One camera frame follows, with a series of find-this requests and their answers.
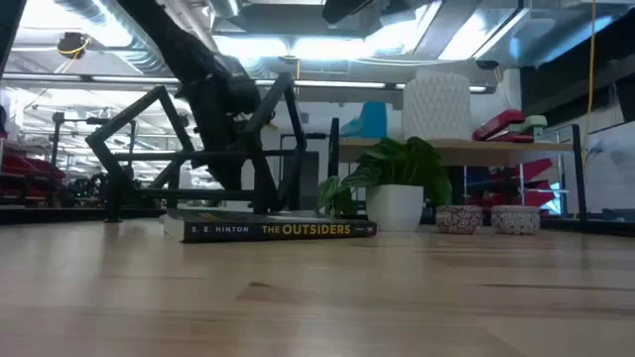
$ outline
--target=textured white vase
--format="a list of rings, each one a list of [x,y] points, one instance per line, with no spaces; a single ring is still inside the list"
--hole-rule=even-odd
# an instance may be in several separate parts
[[[404,88],[404,137],[470,140],[469,79],[422,69]]]
[[[385,184],[366,187],[366,214],[377,230],[414,232],[424,210],[424,188]]]

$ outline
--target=book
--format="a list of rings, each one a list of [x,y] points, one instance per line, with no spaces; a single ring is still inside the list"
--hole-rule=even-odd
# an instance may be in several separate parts
[[[313,211],[266,216],[217,209],[168,209],[164,232],[183,243],[372,237],[377,225]]]

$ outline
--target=shelf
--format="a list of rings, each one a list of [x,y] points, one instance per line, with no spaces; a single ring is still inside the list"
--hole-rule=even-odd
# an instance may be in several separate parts
[[[339,161],[354,163],[378,139],[339,139]],[[557,143],[496,143],[462,140],[428,140],[437,149],[446,166],[515,167],[540,159],[572,154],[572,144]]]

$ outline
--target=light fixture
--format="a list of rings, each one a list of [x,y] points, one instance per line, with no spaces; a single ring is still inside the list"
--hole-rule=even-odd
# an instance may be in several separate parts
[[[337,80],[303,80],[303,79],[296,80],[295,85],[298,87],[339,87],[339,88],[375,88],[375,89],[383,89],[386,87],[385,83],[376,83],[376,82],[352,82],[352,81],[337,81]]]
[[[487,90],[486,86],[483,85],[470,85],[469,91],[471,93],[484,93]]]
[[[94,81],[110,82],[110,83],[141,83],[141,84],[179,84],[179,80],[173,77],[156,77],[156,76],[124,76],[124,75],[94,75],[91,77]]]
[[[287,46],[277,38],[214,36],[214,41],[222,54],[238,59],[287,55]]]
[[[274,79],[256,79],[256,85],[258,86],[272,86],[276,80]]]
[[[11,48],[12,52],[47,52],[47,51],[57,51],[58,48],[55,46],[51,47],[43,47],[43,46],[29,46],[29,45],[19,45]]]
[[[411,37],[416,28],[416,20],[384,26],[364,40],[365,45],[370,51],[369,55],[357,56],[355,59],[372,57],[377,52],[387,52],[390,50],[398,50],[398,52],[401,53],[404,48],[404,39]]]
[[[456,31],[439,60],[467,60],[483,47],[515,9],[477,10]]]
[[[406,84],[405,83],[398,83],[395,84],[395,89],[405,89],[406,88]],[[487,91],[487,87],[484,85],[470,85],[469,86],[469,92],[470,93],[484,93]]]
[[[302,60],[354,60],[371,57],[373,51],[362,39],[300,38],[291,55]]]
[[[424,37],[430,24],[435,19],[437,12],[441,8],[443,1],[436,0],[430,3],[428,6],[422,6],[415,11],[415,15],[418,19],[417,28],[415,30],[415,36],[409,36],[404,44],[404,54],[413,52],[419,46],[421,39]]]
[[[2,79],[35,80],[35,81],[81,81],[80,75],[74,74],[41,74],[41,73],[4,73]]]
[[[500,39],[502,39],[505,35],[507,35],[507,33],[509,33],[514,28],[514,26],[516,26],[516,24],[518,24],[521,20],[523,20],[529,14],[529,12],[530,12],[529,9],[522,9],[516,15],[514,15],[514,17],[511,20],[509,20],[509,22],[507,22],[507,24],[503,26],[502,29],[500,29],[496,34],[494,34],[494,36],[492,36],[491,39],[487,40],[485,45],[483,45],[474,54],[474,57],[479,59],[483,55],[485,55],[489,50],[491,50],[492,47],[494,47],[494,45],[496,45],[500,41]]]

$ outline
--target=metal frame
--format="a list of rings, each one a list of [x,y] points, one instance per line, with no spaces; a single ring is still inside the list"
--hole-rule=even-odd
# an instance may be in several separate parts
[[[91,124],[91,125],[101,125],[101,124],[105,124],[107,122],[107,119],[103,119],[103,118],[87,118],[87,119],[66,119],[64,118],[64,113],[63,112],[55,112],[53,113],[53,118],[52,118],[54,124],[55,124],[55,130],[53,133],[53,137],[52,137],[52,141],[53,141],[53,147],[51,149],[51,162],[50,162],[50,171],[49,171],[49,175],[48,175],[48,179],[49,179],[49,192],[47,194],[47,207],[52,208],[54,206],[54,190],[55,190],[55,173],[56,173],[56,168],[58,167],[58,151],[59,151],[59,144],[60,144],[60,128],[62,127],[63,123],[67,123],[67,122],[85,122],[87,124]],[[137,130],[137,123],[135,121],[132,121],[130,123],[130,148],[128,149],[128,153],[129,154],[133,154],[134,151],[134,142],[136,140],[135,138],[135,132]],[[128,161],[128,166],[132,167],[132,159]]]
[[[294,135],[281,134],[280,135],[280,150],[282,150],[283,142],[285,138],[292,137]],[[330,121],[329,134],[323,133],[309,133],[306,135],[307,139],[323,140],[328,138],[328,168],[326,176],[328,178],[337,176],[339,172],[339,118],[332,118]],[[278,165],[278,177],[282,176],[282,162]]]
[[[291,151],[263,151],[260,141],[260,131],[270,120],[276,104],[285,97],[287,108],[296,137],[297,146]],[[183,147],[180,152],[157,154],[117,154],[113,155],[106,147],[105,141],[130,123],[152,103],[159,100],[172,124]],[[280,211],[287,200],[292,183],[300,176],[302,156],[307,149],[307,138],[300,123],[300,111],[294,91],[294,80],[290,73],[282,73],[267,92],[260,106],[249,119],[245,129],[238,133],[237,142],[224,151],[195,151],[190,136],[181,122],[177,110],[164,86],[158,86],[138,101],[124,109],[108,123],[86,137],[86,143],[95,156],[108,171],[112,182],[108,194],[108,221],[118,221],[120,196],[126,194],[133,201],[142,203],[146,198],[167,198],[168,207],[175,207],[178,199],[219,199],[219,200],[253,200],[254,213],[267,214],[269,211]],[[266,157],[291,156],[294,168],[280,182],[276,188],[273,176],[269,170]],[[179,172],[186,160],[205,159],[215,160],[250,160],[254,167],[253,190],[209,190],[209,189],[179,189]],[[159,173],[149,188],[137,189],[123,171],[118,162],[122,161],[161,161],[171,162]]]

